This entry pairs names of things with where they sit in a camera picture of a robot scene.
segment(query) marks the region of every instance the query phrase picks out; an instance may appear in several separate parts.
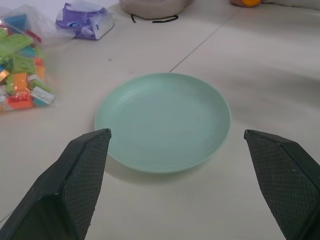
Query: toy building block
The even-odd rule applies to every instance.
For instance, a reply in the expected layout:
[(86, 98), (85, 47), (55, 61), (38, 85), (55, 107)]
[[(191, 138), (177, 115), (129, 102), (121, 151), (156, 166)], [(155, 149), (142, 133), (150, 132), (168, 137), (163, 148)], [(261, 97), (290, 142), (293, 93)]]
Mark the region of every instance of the toy building block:
[(26, 46), (25, 48), (22, 48), (18, 54), (27, 58), (34, 58), (37, 56), (36, 50), (32, 46)]
[(11, 36), (14, 34), (14, 31), (12, 30), (11, 27), (8, 27), (6, 30), (8, 31), (8, 36)]
[(46, 75), (46, 69), (44, 66), (35, 66), (36, 74), (39, 76), (39, 78), (44, 81), (45, 75)]
[(5, 28), (0, 28), (0, 40), (8, 36), (8, 31)]
[(34, 40), (23, 34), (13, 34), (0, 40), (0, 64), (2, 60), (15, 52), (29, 46)]
[(45, 58), (45, 55), (44, 55), (44, 52), (42, 51), (41, 47), (36, 45), (34, 47), (35, 51), (36, 51), (36, 55), (39, 57), (39, 58), (42, 58), (44, 59)]
[(13, 74), (11, 74), (6, 80), (6, 92), (10, 95), (15, 94), (14, 84), (15, 84), (15, 77)]
[(35, 80), (42, 82), (41, 78), (38, 77), (38, 75), (36, 75), (36, 74), (32, 74), (32, 75), (28, 76), (28, 77), (26, 78), (26, 80), (27, 80), (27, 82), (28, 82), (29, 84), (31, 84), (31, 83), (32, 83), (33, 81), (35, 81)]
[(28, 109), (35, 106), (33, 97), (29, 93), (9, 96), (7, 98), (7, 103), (13, 109)]
[(44, 101), (41, 101), (40, 99), (35, 98), (33, 100), (34, 105), (38, 106), (38, 107), (43, 107), (43, 106), (47, 106), (48, 104), (46, 104)]
[(42, 42), (41, 38), (37, 34), (35, 34), (33, 31), (28, 29), (28, 30), (25, 31), (25, 33), (28, 34), (33, 39), (37, 40), (39, 43)]
[(3, 66), (4, 69), (6, 69), (7, 71), (11, 72), (11, 69), (12, 69), (12, 60), (11, 60), (11, 57), (6, 56), (6, 57), (2, 60), (2, 66)]
[(6, 77), (9, 76), (9, 74), (10, 73), (7, 70), (1, 71), (0, 72), (0, 83), (2, 83), (6, 79)]
[(6, 95), (0, 95), (0, 108), (2, 111), (12, 110), (12, 107), (8, 104), (8, 98)]
[(20, 93), (28, 93), (28, 86), (27, 86), (27, 73), (16, 73), (13, 75), (14, 81), (13, 81), (13, 88), (15, 94)]
[(39, 80), (34, 80), (30, 85), (29, 85), (29, 89), (33, 90), (35, 87), (39, 87), (45, 91), (47, 91), (48, 93), (52, 93), (52, 89), (50, 87), (48, 87), (44, 82), (39, 81)]
[(44, 60), (41, 57), (34, 57), (34, 62), (36, 66), (44, 67)]
[(33, 102), (36, 105), (40, 105), (40, 106), (50, 104), (52, 102), (52, 100), (55, 98), (55, 95), (43, 90), (42, 88), (40, 88), (38, 86), (36, 86), (33, 89), (31, 96), (35, 98), (33, 100)]
[(0, 65), (0, 84), (9, 76), (9, 72), (5, 70), (5, 68)]
[(12, 56), (12, 68), (11, 73), (28, 73), (35, 74), (36, 73), (36, 63), (32, 58), (27, 58), (20, 55)]
[(4, 18), (3, 21), (6, 24), (11, 25), (13, 27), (13, 31), (15, 33), (18, 33), (19, 30), (21, 32), (24, 32), (29, 26), (26, 14), (21, 14), (21, 15), (16, 15), (16, 16), (8, 16), (8, 17)]

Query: plate rim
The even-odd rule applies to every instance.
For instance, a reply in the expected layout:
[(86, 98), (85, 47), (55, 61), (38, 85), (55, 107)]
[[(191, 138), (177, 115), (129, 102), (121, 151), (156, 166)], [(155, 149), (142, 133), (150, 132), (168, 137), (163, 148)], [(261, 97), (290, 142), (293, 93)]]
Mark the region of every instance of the plate rim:
[(232, 113), (231, 113), (231, 109), (230, 109), (230, 106), (226, 100), (226, 98), (221, 94), (221, 92), (216, 89), (211, 83), (209, 82), (206, 82), (204, 80), (201, 80), (195, 76), (192, 76), (192, 75), (187, 75), (187, 74), (183, 74), (183, 73), (177, 73), (177, 72), (157, 72), (157, 73), (150, 73), (150, 74), (144, 74), (144, 75), (141, 75), (141, 76), (137, 76), (125, 83), (122, 83), (121, 85), (117, 86), (115, 89), (113, 89), (111, 92), (109, 92), (107, 94), (107, 96), (102, 100), (102, 102), (100, 103), (96, 113), (95, 113), (95, 118), (94, 118), (94, 130), (98, 130), (97, 129), (97, 118), (98, 118), (98, 114), (100, 112), (100, 109), (102, 108), (102, 105), (105, 103), (105, 101), (107, 101), (107, 99), (110, 97), (111, 94), (113, 94), (115, 91), (117, 91), (118, 89), (124, 87), (125, 85), (127, 85), (128, 83), (132, 82), (132, 81), (136, 81), (140, 78), (145, 78), (145, 77), (150, 77), (150, 76), (155, 76), (155, 75), (177, 75), (177, 76), (182, 76), (182, 77), (188, 77), (188, 78), (192, 78), (196, 81), (199, 81), (203, 84), (206, 84), (208, 87), (214, 89), (219, 95), (220, 97), (222, 98), (222, 100), (224, 101), (224, 103), (226, 104), (227, 106), (227, 109), (228, 109), (228, 115), (229, 115), (229, 125), (228, 125), (228, 130), (226, 132), (226, 135), (222, 141), (222, 143), (220, 144), (220, 146), (213, 152), (211, 153), (208, 157), (205, 157), (203, 160), (195, 163), (195, 164), (190, 164), (186, 167), (180, 167), (180, 168), (175, 168), (173, 170), (165, 170), (165, 171), (157, 171), (157, 170), (145, 170), (145, 169), (140, 169), (138, 167), (134, 167), (132, 165), (129, 165), (129, 164), (126, 164), (126, 163), (123, 163), (122, 161), (118, 160), (117, 158), (115, 158), (114, 156), (112, 156), (109, 152), (108, 152), (108, 155), (113, 158), (115, 161), (117, 161), (118, 163), (130, 168), (130, 169), (133, 169), (133, 170), (136, 170), (136, 171), (139, 171), (139, 172), (142, 172), (142, 173), (150, 173), (150, 174), (173, 174), (173, 173), (178, 173), (178, 172), (183, 172), (183, 171), (186, 171), (186, 170), (189, 170), (189, 169), (192, 169), (192, 168), (195, 168), (197, 166), (200, 166), (202, 164), (204, 164), (205, 162), (209, 161), (215, 154), (217, 154), (217, 152), (226, 144), (227, 142), (227, 138), (229, 136), (229, 133), (230, 133), (230, 129), (231, 129), (231, 124), (232, 124)]

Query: beige cushion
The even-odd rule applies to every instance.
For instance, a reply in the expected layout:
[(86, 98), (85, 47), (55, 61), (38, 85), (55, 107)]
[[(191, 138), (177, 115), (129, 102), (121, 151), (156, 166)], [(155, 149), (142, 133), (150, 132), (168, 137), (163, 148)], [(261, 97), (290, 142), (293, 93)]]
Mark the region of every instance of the beige cushion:
[(121, 8), (144, 19), (161, 19), (180, 13), (193, 0), (119, 0)]

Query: green block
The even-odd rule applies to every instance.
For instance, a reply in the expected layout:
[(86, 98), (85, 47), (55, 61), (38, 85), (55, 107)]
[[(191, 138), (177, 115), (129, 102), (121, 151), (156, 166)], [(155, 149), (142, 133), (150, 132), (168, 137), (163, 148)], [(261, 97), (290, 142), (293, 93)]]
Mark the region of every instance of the green block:
[(10, 95), (15, 94), (14, 83), (15, 83), (15, 76), (10, 74), (6, 79), (6, 88), (5, 88), (6, 92)]
[(31, 90), (33, 90), (35, 87), (39, 87), (39, 88), (47, 91), (48, 93), (52, 93), (52, 89), (51, 89), (50, 87), (48, 87), (48, 86), (47, 86), (45, 83), (43, 83), (42, 81), (34, 80), (34, 81), (30, 84), (30, 86), (29, 86), (29, 88), (30, 88)]
[(12, 59), (9, 56), (6, 56), (3, 59), (3, 66), (6, 70), (8, 70), (10, 73), (12, 72)]
[(0, 39), (0, 64), (3, 58), (29, 46), (34, 40), (23, 34), (13, 34)]
[(12, 56), (11, 73), (36, 74), (36, 72), (36, 63), (34, 59), (16, 54)]
[(0, 40), (8, 36), (8, 31), (4, 28), (0, 28)]
[(36, 55), (39, 57), (39, 58), (42, 58), (44, 59), (45, 58), (45, 55), (44, 55), (44, 52), (42, 51), (42, 48), (40, 46), (35, 46), (35, 52), (36, 52)]

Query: purple package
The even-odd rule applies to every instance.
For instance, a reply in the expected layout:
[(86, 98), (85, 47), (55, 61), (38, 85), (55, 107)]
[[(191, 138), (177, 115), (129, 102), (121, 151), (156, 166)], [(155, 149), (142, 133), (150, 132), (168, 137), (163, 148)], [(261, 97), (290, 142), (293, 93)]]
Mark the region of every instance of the purple package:
[(111, 14), (102, 7), (99, 11), (75, 11), (66, 3), (62, 9), (62, 19), (57, 24), (62, 29), (73, 29), (76, 38), (98, 40), (114, 26)]

